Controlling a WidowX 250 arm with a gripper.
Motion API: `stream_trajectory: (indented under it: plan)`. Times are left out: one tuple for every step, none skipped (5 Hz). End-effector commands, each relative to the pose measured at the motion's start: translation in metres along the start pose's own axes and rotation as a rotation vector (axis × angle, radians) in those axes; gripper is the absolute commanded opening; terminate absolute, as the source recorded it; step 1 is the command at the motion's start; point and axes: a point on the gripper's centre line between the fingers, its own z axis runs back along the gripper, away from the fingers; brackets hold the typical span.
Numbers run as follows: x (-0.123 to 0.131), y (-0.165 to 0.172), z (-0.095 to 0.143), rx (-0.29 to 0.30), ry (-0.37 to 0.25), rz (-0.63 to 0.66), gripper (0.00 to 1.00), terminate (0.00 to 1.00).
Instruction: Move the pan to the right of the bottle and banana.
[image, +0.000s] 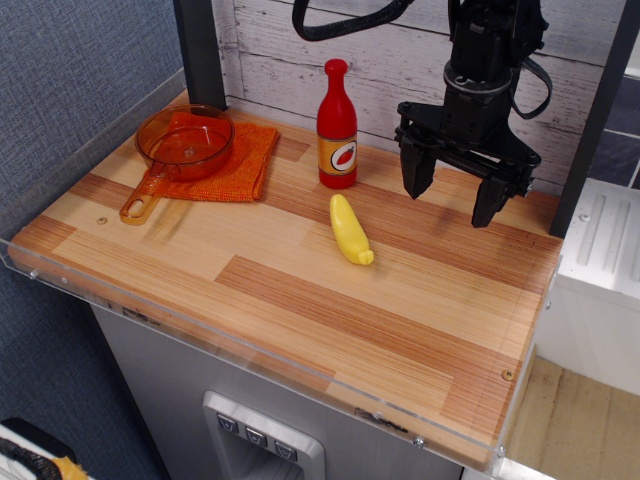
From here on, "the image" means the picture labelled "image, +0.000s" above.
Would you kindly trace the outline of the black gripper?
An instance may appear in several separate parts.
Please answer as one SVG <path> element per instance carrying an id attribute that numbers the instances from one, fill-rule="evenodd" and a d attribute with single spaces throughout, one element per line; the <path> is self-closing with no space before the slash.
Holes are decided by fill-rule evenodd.
<path id="1" fill-rule="evenodd" d="M 474 228 L 487 227 L 513 195 L 528 194 L 541 157 L 511 131 L 512 106 L 509 83 L 491 90 L 481 84 L 449 84 L 441 106 L 400 103 L 396 141 L 409 196 L 417 199 L 431 186 L 437 160 L 483 179 L 473 209 Z"/>

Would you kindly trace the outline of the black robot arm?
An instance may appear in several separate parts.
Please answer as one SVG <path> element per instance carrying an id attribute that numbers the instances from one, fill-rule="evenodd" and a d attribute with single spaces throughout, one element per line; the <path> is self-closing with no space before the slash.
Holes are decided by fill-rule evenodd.
<path id="1" fill-rule="evenodd" d="M 396 129 L 403 185 L 418 198 L 445 162 L 481 180 L 472 224 L 484 228 L 506 202 L 531 189 L 541 157 L 510 129 L 519 110 L 515 94 L 522 70 L 552 84 L 530 56 L 548 28 L 537 1 L 452 1 L 452 51 L 443 70 L 441 106 L 402 102 Z"/>

